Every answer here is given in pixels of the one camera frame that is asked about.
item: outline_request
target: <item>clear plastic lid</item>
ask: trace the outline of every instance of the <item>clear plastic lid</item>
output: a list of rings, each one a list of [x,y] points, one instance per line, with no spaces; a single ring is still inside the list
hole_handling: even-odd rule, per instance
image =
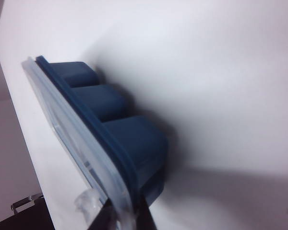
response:
[[[28,58],[22,63],[39,103],[58,140],[75,160],[102,204],[109,198],[118,216],[118,229],[134,230],[132,201],[119,171],[81,118],[48,79]]]

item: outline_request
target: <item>white surface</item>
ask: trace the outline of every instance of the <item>white surface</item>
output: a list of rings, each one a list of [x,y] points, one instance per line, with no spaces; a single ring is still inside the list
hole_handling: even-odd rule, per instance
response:
[[[74,229],[86,186],[20,65],[41,54],[97,67],[162,121],[160,230],[288,230],[288,0],[5,1],[2,69],[54,224]]]

